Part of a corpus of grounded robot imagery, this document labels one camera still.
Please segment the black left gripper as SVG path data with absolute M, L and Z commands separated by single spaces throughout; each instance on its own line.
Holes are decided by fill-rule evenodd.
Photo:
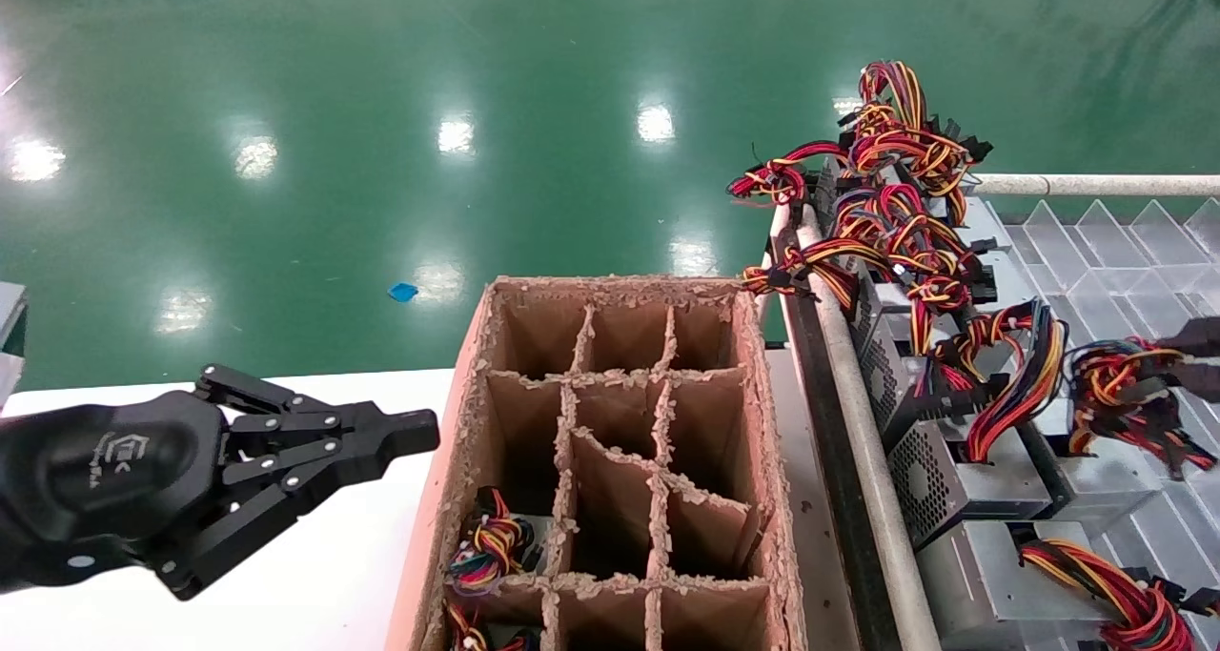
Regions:
M 204 366 L 195 396 L 5 417 L 2 588 L 148 567 L 174 599 L 196 599 L 336 491 L 378 482 L 393 460 L 440 443 L 428 408 L 325 404 L 223 365 Z M 238 412 L 235 435 L 339 436 L 218 471 L 227 421 L 216 405 Z

